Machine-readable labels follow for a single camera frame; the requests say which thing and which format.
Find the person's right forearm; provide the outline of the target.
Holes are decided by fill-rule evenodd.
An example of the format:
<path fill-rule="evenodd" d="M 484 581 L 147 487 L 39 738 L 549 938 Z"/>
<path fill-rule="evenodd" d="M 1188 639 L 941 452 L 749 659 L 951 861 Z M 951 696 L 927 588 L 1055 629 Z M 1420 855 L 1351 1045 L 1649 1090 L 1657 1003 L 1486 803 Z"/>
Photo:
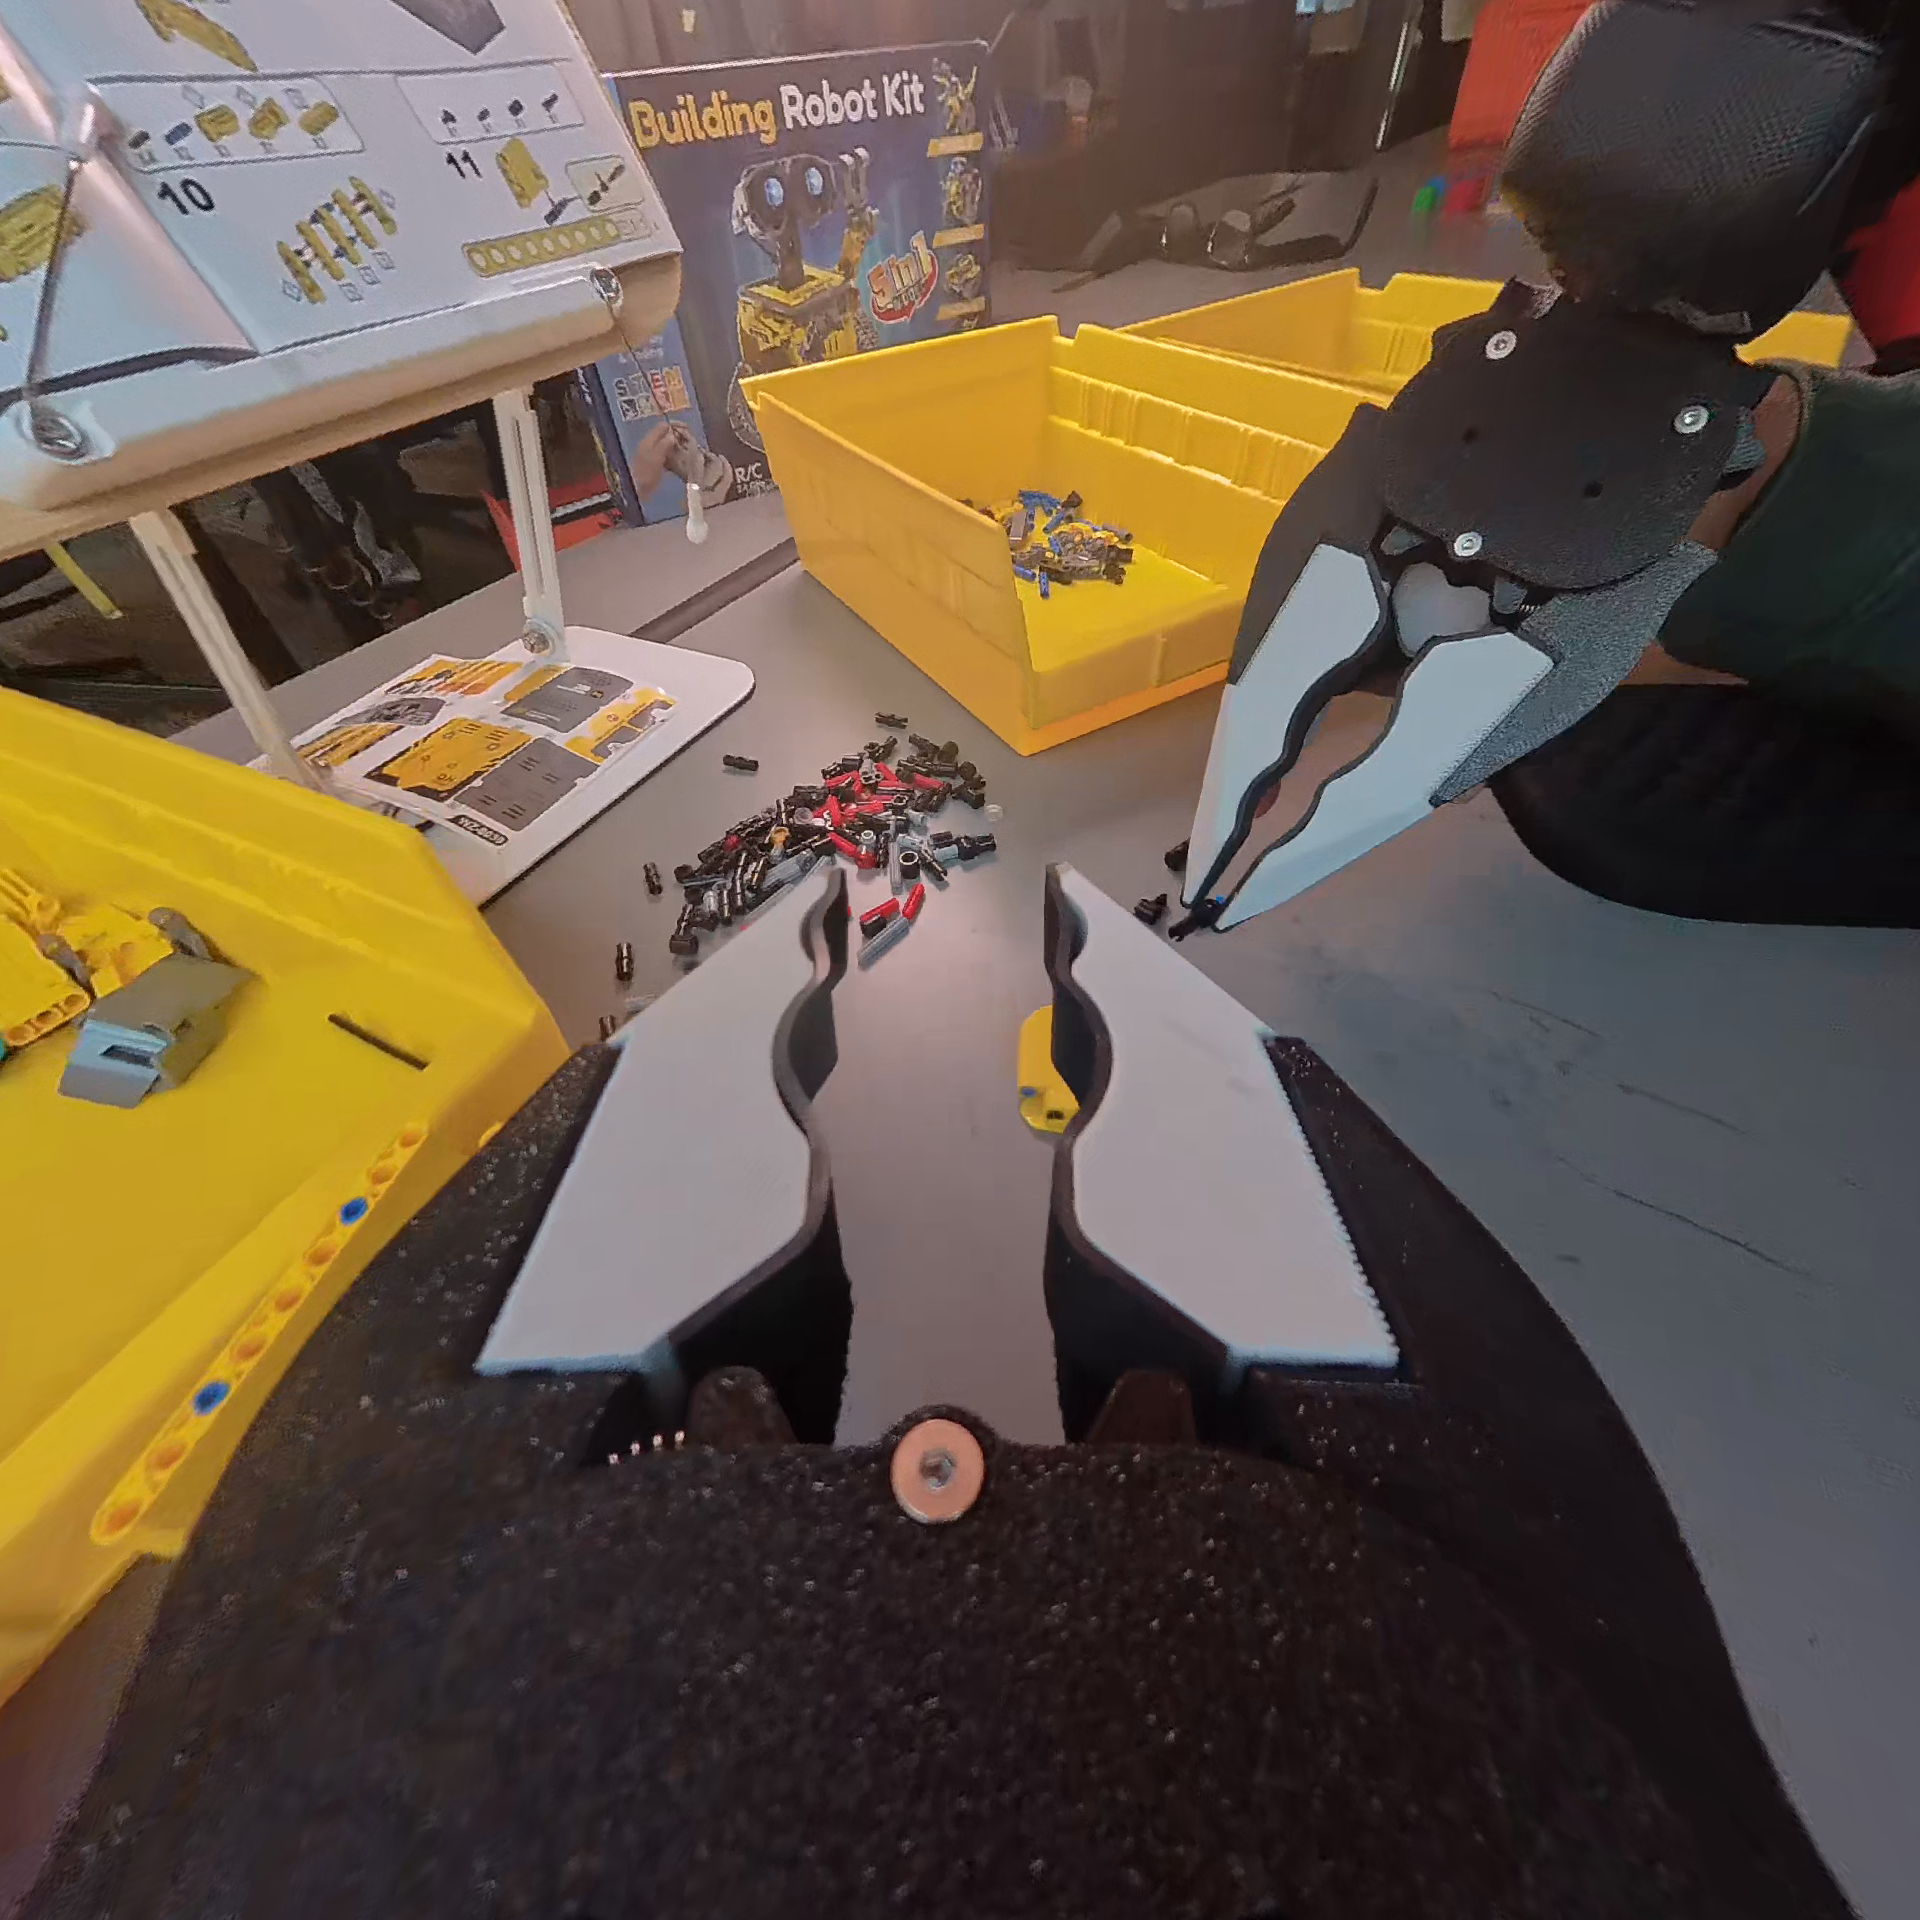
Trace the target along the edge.
<path fill-rule="evenodd" d="M 1784 364 L 1804 383 L 1791 454 L 1659 645 L 1689 668 L 1915 736 L 1915 372 Z"/>

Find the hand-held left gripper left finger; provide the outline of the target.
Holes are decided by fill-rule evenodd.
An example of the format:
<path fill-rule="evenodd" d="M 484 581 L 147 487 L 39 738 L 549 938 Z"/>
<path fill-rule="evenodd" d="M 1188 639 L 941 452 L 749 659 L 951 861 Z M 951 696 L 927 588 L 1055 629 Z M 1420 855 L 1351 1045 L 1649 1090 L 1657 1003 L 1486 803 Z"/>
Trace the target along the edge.
<path fill-rule="evenodd" d="M 672 1372 L 825 1223 L 848 878 L 813 869 L 613 1039 L 479 1375 Z"/>

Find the pile of small lego pieces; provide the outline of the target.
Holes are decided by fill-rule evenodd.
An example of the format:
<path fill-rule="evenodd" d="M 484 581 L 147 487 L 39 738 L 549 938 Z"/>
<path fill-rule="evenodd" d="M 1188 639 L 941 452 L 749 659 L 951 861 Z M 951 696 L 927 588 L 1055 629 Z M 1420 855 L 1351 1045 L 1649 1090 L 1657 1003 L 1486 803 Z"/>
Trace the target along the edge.
<path fill-rule="evenodd" d="M 619 934 L 608 960 L 609 1002 L 592 1042 L 608 1045 L 645 1012 L 643 957 L 657 952 L 672 979 L 689 975 L 749 928 L 767 922 L 804 883 L 848 884 L 848 972 L 905 973 L 921 960 L 927 911 L 969 875 L 1000 860 L 1004 807 L 958 741 L 877 710 L 870 736 L 809 776 L 769 788 L 685 848 L 640 858 L 640 933 Z"/>

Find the blue printed toy box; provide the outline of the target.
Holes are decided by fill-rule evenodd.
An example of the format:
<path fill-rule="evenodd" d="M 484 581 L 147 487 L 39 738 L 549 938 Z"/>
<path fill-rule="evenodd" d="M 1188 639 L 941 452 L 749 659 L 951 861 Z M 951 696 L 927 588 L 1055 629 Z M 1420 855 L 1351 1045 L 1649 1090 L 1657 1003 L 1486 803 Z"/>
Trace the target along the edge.
<path fill-rule="evenodd" d="M 580 372 L 624 523 L 772 485 L 747 389 L 989 316 L 982 38 L 605 72 L 680 247 L 660 328 Z"/>

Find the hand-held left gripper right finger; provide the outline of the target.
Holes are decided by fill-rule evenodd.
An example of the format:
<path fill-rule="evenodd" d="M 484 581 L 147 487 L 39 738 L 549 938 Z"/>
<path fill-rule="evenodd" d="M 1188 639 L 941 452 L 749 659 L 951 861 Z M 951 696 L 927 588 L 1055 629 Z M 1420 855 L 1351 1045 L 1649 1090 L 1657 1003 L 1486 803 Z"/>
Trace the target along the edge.
<path fill-rule="evenodd" d="M 1069 1248 L 1206 1374 L 1392 1374 L 1401 1347 L 1287 1093 L 1277 1034 L 1065 861 L 1047 869 L 1051 1060 L 1075 1096 Z"/>

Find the grey lego bracket piece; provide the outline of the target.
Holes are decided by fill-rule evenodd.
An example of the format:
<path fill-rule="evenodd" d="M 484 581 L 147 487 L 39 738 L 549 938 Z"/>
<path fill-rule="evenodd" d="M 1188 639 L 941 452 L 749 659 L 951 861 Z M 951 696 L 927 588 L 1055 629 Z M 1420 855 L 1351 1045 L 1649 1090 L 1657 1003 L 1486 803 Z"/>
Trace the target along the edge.
<path fill-rule="evenodd" d="M 224 1037 L 235 998 L 253 980 L 191 951 L 147 966 L 95 998 L 65 1056 L 57 1090 L 94 1106 L 129 1110 L 179 1090 Z"/>

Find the yellow lego subassembly blue pins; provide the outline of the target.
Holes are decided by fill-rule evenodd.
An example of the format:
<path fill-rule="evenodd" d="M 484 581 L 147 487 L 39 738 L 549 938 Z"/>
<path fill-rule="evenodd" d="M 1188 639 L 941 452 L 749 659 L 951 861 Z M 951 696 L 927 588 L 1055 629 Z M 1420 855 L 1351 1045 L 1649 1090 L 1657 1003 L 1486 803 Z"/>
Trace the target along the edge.
<path fill-rule="evenodd" d="M 1059 1135 L 1076 1116 L 1076 1094 L 1051 1059 L 1053 1007 L 1027 1014 L 1014 1045 L 1014 1099 L 1020 1118 L 1043 1135 Z"/>

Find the pale document stand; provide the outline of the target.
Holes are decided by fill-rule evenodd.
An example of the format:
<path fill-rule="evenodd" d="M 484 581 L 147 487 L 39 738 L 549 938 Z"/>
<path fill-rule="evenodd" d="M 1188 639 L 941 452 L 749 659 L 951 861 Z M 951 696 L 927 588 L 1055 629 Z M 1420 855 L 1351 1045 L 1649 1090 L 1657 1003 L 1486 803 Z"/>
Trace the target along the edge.
<path fill-rule="evenodd" d="M 471 308 L 76 390 L 31 375 L 5 402 L 5 559 L 132 526 L 270 767 L 321 790 L 209 595 L 179 502 L 568 372 L 668 319 L 679 288 L 680 258 L 592 268 L 492 306 L 492 327 Z"/>

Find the person's right hand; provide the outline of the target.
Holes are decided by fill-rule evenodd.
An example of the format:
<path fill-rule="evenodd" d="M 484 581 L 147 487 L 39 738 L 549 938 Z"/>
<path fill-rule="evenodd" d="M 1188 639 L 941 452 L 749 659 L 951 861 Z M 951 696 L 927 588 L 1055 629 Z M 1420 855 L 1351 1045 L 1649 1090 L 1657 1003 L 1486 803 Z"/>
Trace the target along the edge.
<path fill-rule="evenodd" d="M 1793 364 L 1775 364 L 1774 380 L 1749 416 L 1744 467 L 1703 502 L 1689 528 L 1689 540 L 1720 551 L 1735 540 L 1742 520 L 1757 507 L 1774 477 L 1784 467 L 1801 432 L 1804 383 Z"/>

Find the orange red crate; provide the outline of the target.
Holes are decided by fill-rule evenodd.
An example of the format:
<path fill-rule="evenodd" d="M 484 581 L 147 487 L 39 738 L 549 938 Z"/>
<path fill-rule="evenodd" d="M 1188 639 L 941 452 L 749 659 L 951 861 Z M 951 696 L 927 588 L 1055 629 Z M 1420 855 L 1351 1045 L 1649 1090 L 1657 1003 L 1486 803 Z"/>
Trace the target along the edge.
<path fill-rule="evenodd" d="M 1446 131 L 1452 154 L 1491 154 L 1513 134 L 1548 62 L 1593 2 L 1481 4 Z"/>

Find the lego model on black base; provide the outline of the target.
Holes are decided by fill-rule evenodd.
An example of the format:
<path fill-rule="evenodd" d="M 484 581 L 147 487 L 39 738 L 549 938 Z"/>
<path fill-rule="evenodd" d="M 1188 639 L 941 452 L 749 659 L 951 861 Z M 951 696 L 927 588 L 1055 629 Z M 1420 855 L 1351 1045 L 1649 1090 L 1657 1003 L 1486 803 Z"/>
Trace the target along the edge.
<path fill-rule="evenodd" d="M 92 1510 L 92 1546 L 179 1559 L 215 1483 L 307 1340 L 373 1258 L 497 1128 L 501 1120 L 476 1134 L 409 1118 L 373 1154 L 158 1421 L 137 1432 L 129 1464 Z"/>

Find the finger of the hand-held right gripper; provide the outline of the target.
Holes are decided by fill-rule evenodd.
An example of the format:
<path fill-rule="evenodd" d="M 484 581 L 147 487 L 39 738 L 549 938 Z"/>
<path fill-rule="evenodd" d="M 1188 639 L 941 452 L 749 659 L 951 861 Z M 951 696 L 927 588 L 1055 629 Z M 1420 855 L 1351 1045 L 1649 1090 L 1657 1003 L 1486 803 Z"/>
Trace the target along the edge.
<path fill-rule="evenodd" d="M 1260 855 L 1214 923 L 1256 918 L 1429 819 L 1441 782 L 1549 670 L 1548 654 L 1510 630 L 1425 646 L 1373 748 L 1321 782 L 1305 815 Z"/>
<path fill-rule="evenodd" d="M 1382 629 L 1382 576 L 1366 551 L 1284 544 L 1260 559 L 1190 819 L 1188 907 L 1215 893 L 1261 795 L 1295 764 L 1311 720 L 1352 682 Z"/>

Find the open lego instruction booklet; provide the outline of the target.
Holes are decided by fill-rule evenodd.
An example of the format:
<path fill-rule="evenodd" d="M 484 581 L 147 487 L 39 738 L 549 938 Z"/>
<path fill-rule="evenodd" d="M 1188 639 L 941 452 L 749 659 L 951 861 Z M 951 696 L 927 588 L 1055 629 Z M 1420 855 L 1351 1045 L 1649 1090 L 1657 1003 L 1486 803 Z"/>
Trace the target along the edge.
<path fill-rule="evenodd" d="M 5 4 L 5 402 L 649 269 L 561 4 Z"/>

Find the yellow storage bin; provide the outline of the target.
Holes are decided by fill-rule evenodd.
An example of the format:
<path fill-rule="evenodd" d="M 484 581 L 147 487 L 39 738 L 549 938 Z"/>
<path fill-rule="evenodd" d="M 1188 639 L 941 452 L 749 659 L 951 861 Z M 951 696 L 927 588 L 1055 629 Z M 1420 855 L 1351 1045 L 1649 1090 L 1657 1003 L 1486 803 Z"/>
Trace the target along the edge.
<path fill-rule="evenodd" d="M 1352 386 L 1021 319 L 747 386 L 806 574 L 1020 755 L 1221 684 L 1280 504 Z M 991 507 L 1078 493 L 1123 583 L 1039 592 Z"/>
<path fill-rule="evenodd" d="M 1437 328 L 1476 318 L 1502 288 L 1499 279 L 1424 272 L 1397 272 L 1373 288 L 1343 269 L 1141 319 L 1127 331 L 1390 398 L 1429 364 Z"/>
<path fill-rule="evenodd" d="M 1 860 L 253 980 L 179 1090 L 57 1090 L 80 1021 L 1 1068 L 1 1692 L 137 1559 L 89 1543 L 166 1402 L 409 1120 L 479 1132 L 560 1028 L 414 828 L 27 695 Z"/>

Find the yellow lego frame pieces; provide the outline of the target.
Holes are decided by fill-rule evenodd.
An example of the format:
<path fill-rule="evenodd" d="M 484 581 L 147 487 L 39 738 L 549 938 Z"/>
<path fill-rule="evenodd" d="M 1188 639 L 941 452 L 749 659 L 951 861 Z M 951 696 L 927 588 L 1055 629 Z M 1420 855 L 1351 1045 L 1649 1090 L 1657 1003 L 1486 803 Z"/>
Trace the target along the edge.
<path fill-rule="evenodd" d="M 70 906 L 1 869 L 1 1054 L 11 1056 L 176 956 L 148 918 L 113 903 Z"/>

